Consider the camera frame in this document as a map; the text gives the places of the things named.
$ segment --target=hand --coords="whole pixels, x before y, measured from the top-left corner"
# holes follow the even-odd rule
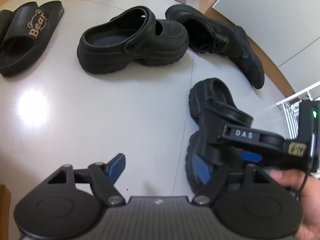
[[[299,190],[305,173],[298,170],[276,171],[272,170],[270,176],[284,187]],[[300,240],[320,239],[320,181],[309,176],[301,192],[301,205],[304,219],[297,237]]]

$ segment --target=bear logo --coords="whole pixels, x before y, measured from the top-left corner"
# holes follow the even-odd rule
[[[36,10],[35,15],[31,18],[31,21],[28,22],[28,27],[31,29],[29,35],[34,36],[35,38],[38,37],[39,32],[43,30],[45,24],[47,22],[47,18],[44,16],[42,10]]]

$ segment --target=sticker label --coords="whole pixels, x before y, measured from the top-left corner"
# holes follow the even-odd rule
[[[242,131],[242,130],[236,130],[236,136],[252,139],[252,132],[246,133],[245,131]]]
[[[290,155],[302,157],[306,148],[307,148],[307,146],[304,143],[292,142],[289,145],[288,153]]]

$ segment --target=white wall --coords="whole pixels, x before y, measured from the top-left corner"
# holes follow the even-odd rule
[[[296,92],[320,81],[320,39],[279,69]],[[311,95],[320,96],[320,87],[313,89]]]
[[[214,9],[280,66],[320,37],[320,0],[219,0]]]

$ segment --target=black strap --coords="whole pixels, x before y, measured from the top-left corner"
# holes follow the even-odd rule
[[[36,5],[21,7],[16,12],[4,37],[4,49],[15,37],[28,37],[35,44],[49,27],[51,19],[52,16],[48,12]]]
[[[145,6],[136,6],[127,10],[126,13],[130,12],[131,10],[137,11],[138,14],[145,15],[146,20],[143,23],[142,30],[136,33],[132,39],[126,42],[124,45],[124,51],[125,53],[131,55],[140,55],[143,52],[140,51],[139,45],[141,45],[143,41],[147,39],[150,32],[155,28],[156,17],[153,12]]]
[[[253,117],[247,113],[220,101],[212,100],[211,103],[207,101],[205,108],[238,125],[250,127],[253,120]]]
[[[0,11],[0,45],[4,40],[4,36],[7,33],[7,30],[14,18],[14,13],[9,10]]]

